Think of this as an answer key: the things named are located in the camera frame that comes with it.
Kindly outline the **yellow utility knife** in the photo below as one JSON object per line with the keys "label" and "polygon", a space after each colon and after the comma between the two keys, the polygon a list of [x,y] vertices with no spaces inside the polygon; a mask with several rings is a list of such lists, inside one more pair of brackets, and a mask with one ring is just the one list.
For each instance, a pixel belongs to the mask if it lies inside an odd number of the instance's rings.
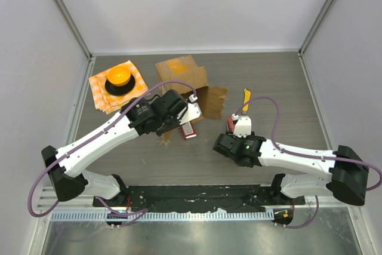
{"label": "yellow utility knife", "polygon": [[[249,89],[245,88],[244,89],[244,104],[249,102],[250,99],[251,99],[251,91]],[[248,112],[248,108],[249,108],[249,105],[243,106],[243,108],[241,110],[241,114],[246,115]]]}

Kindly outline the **red toothpaste box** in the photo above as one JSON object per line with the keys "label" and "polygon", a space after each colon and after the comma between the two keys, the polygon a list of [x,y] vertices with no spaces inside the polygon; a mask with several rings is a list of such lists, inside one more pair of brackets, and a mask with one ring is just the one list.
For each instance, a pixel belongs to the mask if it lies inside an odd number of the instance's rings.
{"label": "red toothpaste box", "polygon": [[236,123],[239,119],[239,116],[236,114],[230,115],[226,119],[226,130],[232,134],[235,134]]}

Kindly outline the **brown cardboard express box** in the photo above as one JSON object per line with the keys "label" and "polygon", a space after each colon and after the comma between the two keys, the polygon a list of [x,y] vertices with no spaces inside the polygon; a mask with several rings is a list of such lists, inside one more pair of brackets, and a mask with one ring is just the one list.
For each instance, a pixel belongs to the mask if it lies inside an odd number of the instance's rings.
{"label": "brown cardboard express box", "polygon": [[197,103],[201,109],[201,116],[193,120],[193,123],[202,119],[223,119],[224,101],[228,89],[209,85],[206,68],[204,66],[198,66],[191,55],[165,60],[155,64],[155,66],[158,82],[173,80],[191,85],[191,87],[187,87],[173,82],[162,86],[162,93],[165,93],[169,89],[173,89],[185,99],[188,99],[193,90],[196,91],[198,97]]}

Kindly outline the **silver toothpaste box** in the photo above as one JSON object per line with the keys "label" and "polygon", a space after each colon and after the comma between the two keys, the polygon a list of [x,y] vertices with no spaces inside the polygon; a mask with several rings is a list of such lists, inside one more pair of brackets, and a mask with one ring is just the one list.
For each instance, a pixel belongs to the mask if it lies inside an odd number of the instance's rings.
{"label": "silver toothpaste box", "polygon": [[191,121],[186,122],[181,126],[181,132],[185,140],[191,139],[197,136],[195,128]]}

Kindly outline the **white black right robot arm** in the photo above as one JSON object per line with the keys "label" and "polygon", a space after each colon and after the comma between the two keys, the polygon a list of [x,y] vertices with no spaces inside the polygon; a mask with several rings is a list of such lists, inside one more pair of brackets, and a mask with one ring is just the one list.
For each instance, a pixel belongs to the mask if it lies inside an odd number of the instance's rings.
{"label": "white black right robot arm", "polygon": [[288,198],[333,195],[345,204],[363,206],[369,168],[350,147],[311,150],[273,143],[255,134],[220,134],[213,150],[240,167],[281,167],[299,175],[277,175],[276,191]]}

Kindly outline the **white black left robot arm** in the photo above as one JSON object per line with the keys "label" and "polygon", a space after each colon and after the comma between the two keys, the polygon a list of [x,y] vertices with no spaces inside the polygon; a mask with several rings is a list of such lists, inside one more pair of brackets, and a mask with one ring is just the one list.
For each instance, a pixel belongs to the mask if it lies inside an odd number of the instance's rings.
{"label": "white black left robot arm", "polygon": [[161,136],[201,115],[199,105],[188,102],[175,90],[150,100],[134,98],[106,123],[72,144],[55,149],[45,147],[41,154],[45,165],[52,166],[48,176],[60,202],[80,195],[102,198],[110,205],[121,204],[127,196],[122,179],[104,176],[87,167],[110,150],[139,136]]}

